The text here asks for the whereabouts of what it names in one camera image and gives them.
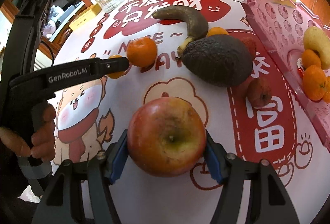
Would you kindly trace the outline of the left hand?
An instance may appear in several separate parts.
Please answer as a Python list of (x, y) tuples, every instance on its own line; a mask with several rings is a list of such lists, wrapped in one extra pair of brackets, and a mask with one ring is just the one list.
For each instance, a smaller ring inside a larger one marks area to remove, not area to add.
[(44, 124), (31, 137), (32, 148), (21, 137), (3, 127), (1, 127), (1, 142), (19, 157), (32, 156), (43, 162), (52, 161), (55, 158), (55, 117), (54, 107), (48, 104), (43, 113)]

